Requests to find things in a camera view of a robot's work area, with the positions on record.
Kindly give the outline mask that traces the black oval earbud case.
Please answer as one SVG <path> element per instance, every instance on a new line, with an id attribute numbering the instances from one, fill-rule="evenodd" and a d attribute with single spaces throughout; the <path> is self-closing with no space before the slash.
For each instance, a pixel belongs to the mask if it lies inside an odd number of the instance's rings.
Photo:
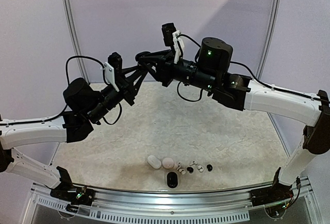
<path id="1" fill-rule="evenodd" d="M 175 172 L 169 172 L 167 174 L 167 186 L 169 188 L 176 188 L 178 186 L 178 177 Z"/>

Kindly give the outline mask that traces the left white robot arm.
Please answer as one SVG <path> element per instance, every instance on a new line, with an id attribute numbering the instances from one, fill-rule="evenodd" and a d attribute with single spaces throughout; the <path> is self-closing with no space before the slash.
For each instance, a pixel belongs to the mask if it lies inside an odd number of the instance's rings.
<path id="1" fill-rule="evenodd" d="M 114 76 L 116 85 L 108 85 L 101 91 L 93 90 L 80 77 L 69 83 L 63 92 L 70 111 L 39 121 L 3 120 L 1 171 L 21 175 L 50 189 L 56 189 L 65 200 L 73 200 L 77 190 L 66 169 L 45 165 L 24 155 L 17 147 L 44 142 L 83 141 L 93 132 L 93 125 L 99 125 L 100 120 L 122 100 L 129 105 L 134 104 L 146 75 L 147 70 L 141 66 L 117 70 Z"/>

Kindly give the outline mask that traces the pink round earbud case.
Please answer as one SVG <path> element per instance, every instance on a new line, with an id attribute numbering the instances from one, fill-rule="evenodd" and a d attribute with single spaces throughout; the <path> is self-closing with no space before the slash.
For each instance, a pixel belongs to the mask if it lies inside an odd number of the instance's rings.
<path id="1" fill-rule="evenodd" d="M 162 166 L 164 169 L 172 169 L 175 166 L 175 161 L 174 161 L 174 159 L 172 159 L 170 157 L 165 157 L 162 160 Z"/>

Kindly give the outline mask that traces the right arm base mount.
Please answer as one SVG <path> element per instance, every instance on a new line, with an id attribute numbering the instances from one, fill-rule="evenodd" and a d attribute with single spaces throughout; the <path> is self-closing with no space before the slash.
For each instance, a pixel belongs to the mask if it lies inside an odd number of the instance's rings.
<path id="1" fill-rule="evenodd" d="M 281 167 L 279 167 L 274 175 L 271 186 L 253 189 L 249 191 L 251 202 L 253 206 L 267 205 L 268 208 L 277 207 L 280 210 L 287 210 L 290 208 L 299 198 L 301 192 L 301 180 L 296 178 L 296 188 L 298 193 L 294 197 L 292 185 L 284 185 L 279 181 L 279 174 Z"/>

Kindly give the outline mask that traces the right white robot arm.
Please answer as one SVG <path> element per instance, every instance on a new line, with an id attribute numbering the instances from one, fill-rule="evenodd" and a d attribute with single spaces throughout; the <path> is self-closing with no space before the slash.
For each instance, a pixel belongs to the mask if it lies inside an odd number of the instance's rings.
<path id="1" fill-rule="evenodd" d="M 204 38 L 195 61 L 183 58 L 183 46 L 177 42 L 167 42 L 166 46 L 165 51 L 142 52 L 136 56 L 136 62 L 163 86 L 176 80 L 205 90 L 227 108 L 263 111 L 305 124 L 302 141 L 267 189 L 270 201 L 278 201 L 285 195 L 287 187 L 307 165 L 329 150 L 329 99 L 325 91 L 295 92 L 263 83 L 254 74 L 231 74 L 228 69 L 233 48 L 218 38 Z"/>

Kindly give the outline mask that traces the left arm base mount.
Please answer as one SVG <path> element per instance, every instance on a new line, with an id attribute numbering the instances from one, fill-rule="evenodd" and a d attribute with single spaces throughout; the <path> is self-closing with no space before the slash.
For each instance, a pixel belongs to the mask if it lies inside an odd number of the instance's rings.
<path id="1" fill-rule="evenodd" d="M 95 191 L 87 186 L 74 186 L 66 169 L 57 166 L 60 184 L 51 189 L 50 196 L 70 202 L 71 205 L 91 206 L 95 197 Z"/>

